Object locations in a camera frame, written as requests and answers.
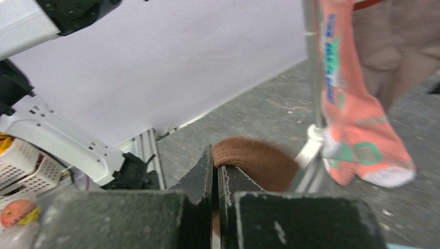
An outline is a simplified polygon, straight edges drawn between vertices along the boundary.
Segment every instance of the orange sock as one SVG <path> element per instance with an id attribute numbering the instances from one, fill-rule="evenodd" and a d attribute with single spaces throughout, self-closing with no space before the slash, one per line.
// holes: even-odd
<path id="1" fill-rule="evenodd" d="M 353 5 L 353 0 L 321 0 L 326 30 L 323 105 L 329 120 L 324 162 L 342 185 L 356 172 L 373 184 L 397 187 L 415 177 L 415 167 L 379 101 L 365 87 L 353 39 Z"/>

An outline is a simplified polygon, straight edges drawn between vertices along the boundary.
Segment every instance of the white backdrop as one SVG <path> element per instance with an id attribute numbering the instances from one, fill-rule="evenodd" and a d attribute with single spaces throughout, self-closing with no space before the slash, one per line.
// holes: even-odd
<path id="1" fill-rule="evenodd" d="M 305 58 L 300 0 L 124 0 L 12 60 L 58 113 L 109 145 L 173 128 Z"/>

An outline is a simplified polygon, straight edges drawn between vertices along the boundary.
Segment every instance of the white plastic basket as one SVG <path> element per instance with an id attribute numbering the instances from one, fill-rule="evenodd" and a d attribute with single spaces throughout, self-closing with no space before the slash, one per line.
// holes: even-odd
<path id="1" fill-rule="evenodd" d="M 40 151 L 31 144 L 14 139 L 0 155 L 0 189 L 35 171 Z"/>
<path id="2" fill-rule="evenodd" d="M 8 196 L 0 196 L 0 211 L 14 200 L 28 199 L 29 196 L 36 197 L 40 193 L 56 187 L 59 183 L 62 171 L 64 169 L 63 165 L 42 151 L 38 149 L 37 151 L 38 153 L 33 168 L 34 170 L 37 166 L 38 158 L 40 155 L 43 156 L 43 159 L 38 165 L 37 170 L 26 178 L 7 187 L 7 189 L 15 190 L 15 193 Z"/>

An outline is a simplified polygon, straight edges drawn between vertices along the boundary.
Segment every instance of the apple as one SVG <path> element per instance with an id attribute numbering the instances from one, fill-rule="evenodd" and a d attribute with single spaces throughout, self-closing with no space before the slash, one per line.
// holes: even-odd
<path id="1" fill-rule="evenodd" d="M 0 214 L 1 223 L 4 227 L 13 225 L 36 207 L 37 204 L 30 200 L 13 201 L 2 210 Z"/>

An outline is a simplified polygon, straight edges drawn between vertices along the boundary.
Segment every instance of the gray floor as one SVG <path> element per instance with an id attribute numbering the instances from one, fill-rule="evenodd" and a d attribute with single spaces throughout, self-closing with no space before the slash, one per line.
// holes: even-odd
<path id="1" fill-rule="evenodd" d="M 295 156 L 312 123 L 307 74 L 301 63 L 159 141 L 167 185 L 195 165 L 204 146 L 228 136 L 266 139 Z M 330 181 L 326 191 L 366 200 L 389 243 L 421 248 L 440 244 L 440 98 L 425 94 L 431 84 L 418 86 L 390 113 L 396 132 L 417 164 L 416 180 L 397 189 L 375 187 L 360 179 L 347 187 Z"/>

